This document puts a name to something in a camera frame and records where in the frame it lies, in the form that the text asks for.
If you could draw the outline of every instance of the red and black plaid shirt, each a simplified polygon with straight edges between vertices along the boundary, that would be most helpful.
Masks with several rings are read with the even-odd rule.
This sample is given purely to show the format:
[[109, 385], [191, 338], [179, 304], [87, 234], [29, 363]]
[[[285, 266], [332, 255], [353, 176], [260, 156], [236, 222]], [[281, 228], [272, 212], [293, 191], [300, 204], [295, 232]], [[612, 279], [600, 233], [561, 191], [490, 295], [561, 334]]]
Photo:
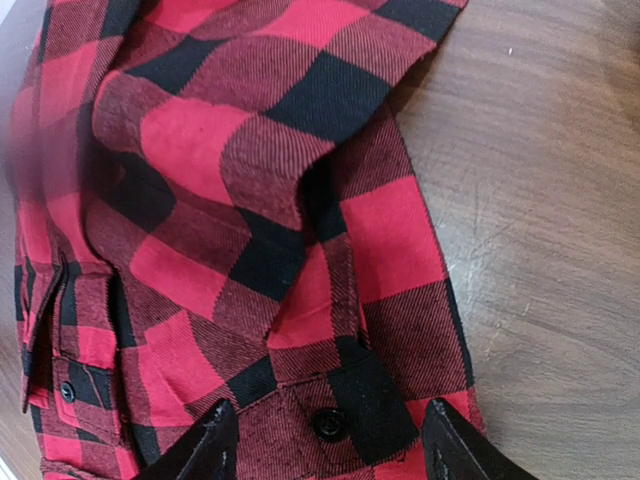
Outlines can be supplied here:
[[384, 104], [464, 3], [49, 0], [11, 164], [45, 478], [134, 477], [220, 398], [241, 479], [425, 478], [436, 396], [481, 426]]

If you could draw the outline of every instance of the wood grain surface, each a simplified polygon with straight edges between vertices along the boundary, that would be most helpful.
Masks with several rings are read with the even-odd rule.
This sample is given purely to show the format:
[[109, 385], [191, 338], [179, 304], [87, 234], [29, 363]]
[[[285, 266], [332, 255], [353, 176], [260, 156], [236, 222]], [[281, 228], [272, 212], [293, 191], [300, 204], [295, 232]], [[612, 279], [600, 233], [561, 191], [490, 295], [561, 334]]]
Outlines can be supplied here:
[[[34, 3], [0, 28], [0, 72], [23, 68], [6, 39], [30, 42]], [[640, 3], [471, 0], [391, 100], [490, 438], [541, 479], [640, 478]], [[2, 202], [0, 455], [34, 479]]]

